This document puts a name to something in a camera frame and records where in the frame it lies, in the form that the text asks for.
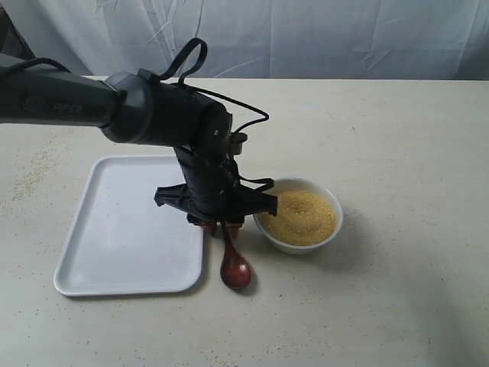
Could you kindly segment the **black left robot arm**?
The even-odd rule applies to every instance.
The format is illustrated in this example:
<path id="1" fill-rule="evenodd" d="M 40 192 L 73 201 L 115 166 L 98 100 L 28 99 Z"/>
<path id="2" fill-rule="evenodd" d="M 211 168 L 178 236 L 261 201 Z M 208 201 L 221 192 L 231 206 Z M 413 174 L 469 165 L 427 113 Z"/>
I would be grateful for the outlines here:
<path id="1" fill-rule="evenodd" d="M 185 181 L 158 188 L 154 201 L 210 232 L 217 225 L 236 232 L 246 216 L 277 213 L 274 181 L 239 174 L 235 157 L 248 137 L 232 128 L 229 102 L 146 70 L 91 80 L 48 58 L 1 57 L 3 123 L 96 127 L 115 143 L 171 147 Z"/>

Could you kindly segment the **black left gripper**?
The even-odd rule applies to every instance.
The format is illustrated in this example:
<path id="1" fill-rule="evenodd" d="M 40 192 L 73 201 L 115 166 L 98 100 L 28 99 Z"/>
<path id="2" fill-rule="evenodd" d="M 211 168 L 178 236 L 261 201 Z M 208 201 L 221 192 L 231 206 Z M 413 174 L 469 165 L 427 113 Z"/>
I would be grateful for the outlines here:
<path id="1" fill-rule="evenodd" d="M 198 155 L 184 147 L 174 152 L 185 183 L 157 188 L 154 201 L 158 206 L 168 205 L 186 213 L 187 222 L 207 235 L 215 235 L 216 222 L 225 222 L 231 239 L 238 237 L 246 216 L 277 214 L 278 199 L 267 193 L 274 181 L 267 178 L 261 181 L 262 187 L 246 187 L 229 153 L 213 159 L 210 154 Z"/>

